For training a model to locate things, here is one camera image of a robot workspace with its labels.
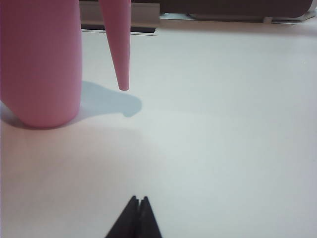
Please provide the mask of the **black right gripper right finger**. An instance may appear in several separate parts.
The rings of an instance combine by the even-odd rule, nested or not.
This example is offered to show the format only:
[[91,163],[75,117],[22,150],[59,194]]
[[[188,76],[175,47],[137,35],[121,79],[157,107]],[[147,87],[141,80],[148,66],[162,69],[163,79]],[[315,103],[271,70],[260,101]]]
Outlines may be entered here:
[[140,203],[138,218],[139,238],[162,238],[159,226],[154,216],[150,201],[145,196]]

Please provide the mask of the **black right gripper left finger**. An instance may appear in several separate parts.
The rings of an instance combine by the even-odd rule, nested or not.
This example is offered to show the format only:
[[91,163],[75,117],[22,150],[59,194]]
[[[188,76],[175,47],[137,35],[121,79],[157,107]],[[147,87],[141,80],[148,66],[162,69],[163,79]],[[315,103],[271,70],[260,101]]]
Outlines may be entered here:
[[106,238],[133,238],[137,223],[138,208],[139,200],[134,195],[120,213],[107,233]]

